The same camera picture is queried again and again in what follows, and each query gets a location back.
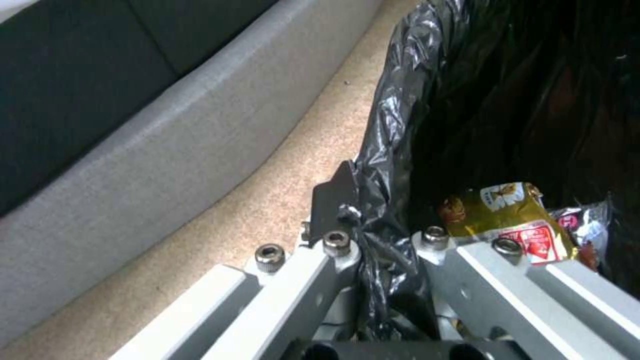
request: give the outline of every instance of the candy wrapper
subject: candy wrapper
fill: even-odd
[[[577,257],[586,266],[596,270],[605,257],[611,222],[610,200],[550,212],[578,246]]]
[[[532,264],[576,255],[566,231],[542,206],[542,194],[529,183],[508,183],[451,196],[438,210],[458,245],[511,238]]]

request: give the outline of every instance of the hex socket bolt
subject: hex socket bolt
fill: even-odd
[[[422,233],[422,243],[431,250],[444,250],[449,243],[449,234],[440,226],[429,226]]]
[[[284,249],[278,244],[264,244],[255,250],[255,263],[261,272],[276,272],[284,264]]]
[[[329,231],[324,234],[322,243],[324,253],[329,256],[345,256],[351,251],[351,238],[349,238],[349,234],[344,231]]]
[[[522,247],[513,239],[497,238],[491,242],[491,247],[514,265],[517,265],[522,257]]]

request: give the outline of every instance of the trash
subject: trash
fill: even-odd
[[[408,237],[449,194],[516,179],[548,208],[611,192],[603,264],[640,297],[638,4],[433,0],[396,26],[353,171],[361,338],[438,338]]]
[[[568,258],[573,244],[542,206],[542,194],[529,183],[507,183],[448,197],[438,209],[458,245],[509,238],[532,264]]]
[[[610,200],[574,208],[551,211],[550,215],[564,227],[578,246],[581,261],[597,269],[605,259],[609,241],[609,223],[611,222]]]

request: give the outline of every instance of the red label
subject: red label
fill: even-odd
[[[575,229],[578,227],[578,218],[575,215],[565,215],[558,219],[558,224],[565,229]]]
[[[511,231],[501,234],[500,237],[507,237],[517,241],[527,254],[535,255],[541,259],[548,259],[549,252],[554,252],[552,248],[553,237],[549,226],[538,226],[531,229]]]

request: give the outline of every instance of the black garbage bag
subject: black garbage bag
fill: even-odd
[[[640,297],[637,1],[442,0],[395,28],[354,178],[364,339],[437,338],[409,235],[449,194],[528,181],[613,214],[605,275]]]

